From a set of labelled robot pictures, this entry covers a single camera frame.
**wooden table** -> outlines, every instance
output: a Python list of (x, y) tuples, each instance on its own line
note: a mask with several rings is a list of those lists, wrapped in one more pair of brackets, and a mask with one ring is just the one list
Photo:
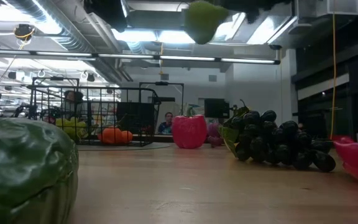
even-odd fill
[(221, 147), (80, 152), (71, 223), (357, 223), (358, 181), (242, 163)]

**metal basket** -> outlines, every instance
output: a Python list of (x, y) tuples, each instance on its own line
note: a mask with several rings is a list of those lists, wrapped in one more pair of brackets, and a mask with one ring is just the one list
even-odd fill
[[(47, 85), (44, 81), (76, 82), (76, 85)], [(77, 78), (33, 78), (29, 119), (62, 128), (77, 144), (146, 146), (152, 143), (160, 100), (148, 88), (79, 86)], [(152, 95), (142, 102), (142, 94)], [(126, 101), (119, 100), (121, 93)], [(135, 96), (138, 101), (130, 101)]]

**orange fruit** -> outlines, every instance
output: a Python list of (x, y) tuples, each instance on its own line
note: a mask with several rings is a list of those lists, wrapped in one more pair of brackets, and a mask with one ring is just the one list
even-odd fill
[(103, 143), (119, 144), (122, 143), (122, 133), (119, 128), (113, 126), (103, 130), (102, 133)]
[(122, 141), (124, 143), (130, 143), (134, 138), (134, 135), (130, 131), (122, 132)]

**green pear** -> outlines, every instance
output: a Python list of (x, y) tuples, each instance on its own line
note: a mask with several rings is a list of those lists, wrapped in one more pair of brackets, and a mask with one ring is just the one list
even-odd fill
[(229, 11), (221, 6), (205, 1), (193, 2), (186, 12), (185, 31), (197, 44), (206, 44), (228, 15)]

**white wall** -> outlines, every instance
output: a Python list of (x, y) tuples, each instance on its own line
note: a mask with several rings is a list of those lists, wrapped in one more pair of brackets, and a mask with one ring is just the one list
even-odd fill
[[(127, 72), (134, 79), (133, 83), (123, 83), (122, 87), (139, 87), (139, 82), (157, 82), (160, 81), (159, 68), (127, 68)], [(224, 98), (224, 79), (225, 74), (220, 73), (219, 69), (214, 68), (192, 68), (190, 71), (185, 68), (164, 68), (164, 73), (169, 73), (170, 83), (184, 83), (184, 103), (198, 104), (199, 98)], [(217, 82), (209, 82), (209, 75), (217, 75)], [(176, 102), (181, 104), (181, 92), (174, 86), (155, 86), (149, 85), (158, 96), (175, 97)], [(142, 92), (142, 102), (147, 102), (151, 94), (147, 91)], [(129, 93), (129, 100), (138, 101), (139, 92)], [(126, 93), (122, 92), (121, 100), (126, 101)]]
[(233, 64), (226, 72), (225, 97), (230, 105), (241, 106), (240, 99), (252, 110), (274, 110), (277, 124), (295, 120), (295, 87), (291, 76), (296, 73), (295, 50), (287, 50), (281, 65)]

